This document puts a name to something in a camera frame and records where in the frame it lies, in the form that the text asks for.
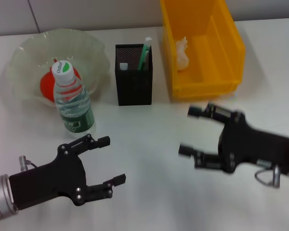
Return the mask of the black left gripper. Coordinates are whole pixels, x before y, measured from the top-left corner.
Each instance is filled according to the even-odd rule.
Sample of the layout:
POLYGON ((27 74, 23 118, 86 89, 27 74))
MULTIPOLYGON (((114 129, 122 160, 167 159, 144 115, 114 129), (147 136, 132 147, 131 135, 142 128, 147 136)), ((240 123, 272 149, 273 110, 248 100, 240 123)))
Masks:
POLYGON ((85 135, 57 149, 56 158, 45 165, 9 177, 14 204, 23 210, 64 196, 76 206, 112 198, 113 187, 126 182, 126 175, 116 176, 102 184, 87 186, 86 173, 77 154, 110 145, 110 137, 95 140, 85 135))

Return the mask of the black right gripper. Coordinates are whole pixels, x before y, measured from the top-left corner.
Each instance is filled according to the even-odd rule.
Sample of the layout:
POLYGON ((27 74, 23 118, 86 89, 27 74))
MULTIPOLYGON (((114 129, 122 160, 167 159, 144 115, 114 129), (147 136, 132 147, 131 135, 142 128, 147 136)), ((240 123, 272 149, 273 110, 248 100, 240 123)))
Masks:
POLYGON ((194 168, 233 173, 241 163, 257 161, 278 165, 282 174, 289 174, 289 138, 256 130, 247 124, 245 115, 208 103, 206 108, 190 106, 188 116, 203 117, 224 123, 217 154, 205 153, 180 144, 179 155, 193 157, 194 168))

